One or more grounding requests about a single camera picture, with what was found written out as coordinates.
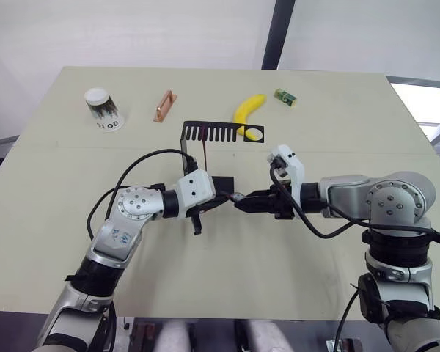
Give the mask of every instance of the white wall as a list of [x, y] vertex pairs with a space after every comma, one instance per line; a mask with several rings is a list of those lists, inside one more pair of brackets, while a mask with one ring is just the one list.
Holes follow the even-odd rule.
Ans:
[[296, 0], [279, 68], [440, 81], [440, 0]]
[[275, 0], [0, 0], [0, 139], [65, 65], [260, 68]]

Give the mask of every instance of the yellow banana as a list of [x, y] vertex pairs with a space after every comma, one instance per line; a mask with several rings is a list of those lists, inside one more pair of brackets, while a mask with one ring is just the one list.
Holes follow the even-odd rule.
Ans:
[[[246, 124], [246, 119], [248, 116], [261, 105], [264, 104], [267, 97], [264, 94], [256, 94], [252, 97], [246, 99], [241, 105], [236, 109], [235, 115], [233, 116], [234, 123], [244, 123]], [[244, 127], [237, 130], [238, 134], [244, 136]], [[246, 131], [246, 137], [252, 141], [258, 140], [258, 138], [250, 131]]]

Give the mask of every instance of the white cup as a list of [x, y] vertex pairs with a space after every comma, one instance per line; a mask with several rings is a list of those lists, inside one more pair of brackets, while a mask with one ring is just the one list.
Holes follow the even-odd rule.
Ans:
[[105, 89], [99, 87], [89, 89], [85, 93], [85, 100], [96, 120], [96, 125], [103, 131], [116, 131], [124, 125], [124, 117]]

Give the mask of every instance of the table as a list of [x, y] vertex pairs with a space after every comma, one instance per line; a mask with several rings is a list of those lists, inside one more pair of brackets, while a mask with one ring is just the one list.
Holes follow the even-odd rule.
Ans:
[[[83, 94], [105, 87], [126, 116], [114, 133], [95, 127]], [[276, 88], [297, 107], [273, 98]], [[178, 98], [163, 123], [153, 122], [167, 89]], [[207, 143], [211, 175], [234, 176], [235, 190], [268, 188], [265, 158], [287, 143], [306, 181], [414, 170], [437, 188], [429, 212], [440, 230], [440, 158], [380, 74], [300, 71], [66, 67], [0, 168], [0, 310], [49, 312], [89, 245], [88, 212], [140, 155], [179, 147], [184, 120], [229, 122], [250, 95], [268, 101], [250, 119], [265, 143]], [[202, 166], [199, 142], [188, 150]], [[174, 183], [180, 158], [159, 156], [130, 173], [128, 184]], [[323, 231], [339, 219], [311, 216]], [[103, 220], [95, 215], [93, 229]], [[339, 319], [366, 272], [361, 228], [331, 240], [297, 220], [245, 214], [225, 204], [202, 216], [148, 224], [144, 241], [117, 288], [118, 315], [145, 317]], [[432, 245], [433, 294], [440, 307], [440, 245]], [[349, 319], [362, 319], [355, 304]]]

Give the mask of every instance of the beige tabletop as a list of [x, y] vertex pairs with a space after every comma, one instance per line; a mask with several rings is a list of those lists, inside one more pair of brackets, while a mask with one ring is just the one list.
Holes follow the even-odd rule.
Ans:
[[[83, 99], [106, 88], [126, 117], [117, 132], [99, 131]], [[294, 109], [276, 88], [298, 97]], [[163, 123], [153, 122], [167, 89], [178, 94]], [[383, 75], [301, 71], [171, 70], [66, 67], [0, 168], [0, 310], [46, 313], [89, 245], [85, 221], [123, 170], [151, 150], [179, 147], [185, 120], [229, 122], [251, 95], [268, 101], [250, 118], [265, 143], [208, 142], [208, 172], [234, 176], [235, 190], [268, 188], [265, 158], [288, 144], [306, 181], [372, 177], [413, 170], [429, 177], [437, 200], [428, 216], [440, 230], [440, 159]], [[203, 167], [199, 142], [188, 151]], [[158, 156], [127, 184], [173, 184], [180, 158]], [[310, 216], [321, 230], [339, 219]], [[93, 229], [103, 221], [96, 213]], [[225, 204], [190, 220], [144, 228], [144, 241], [117, 287], [118, 315], [145, 317], [338, 319], [366, 272], [362, 228], [321, 240], [298, 220], [245, 214]], [[433, 244], [433, 294], [440, 307], [440, 245]], [[362, 319], [355, 304], [350, 319]]]

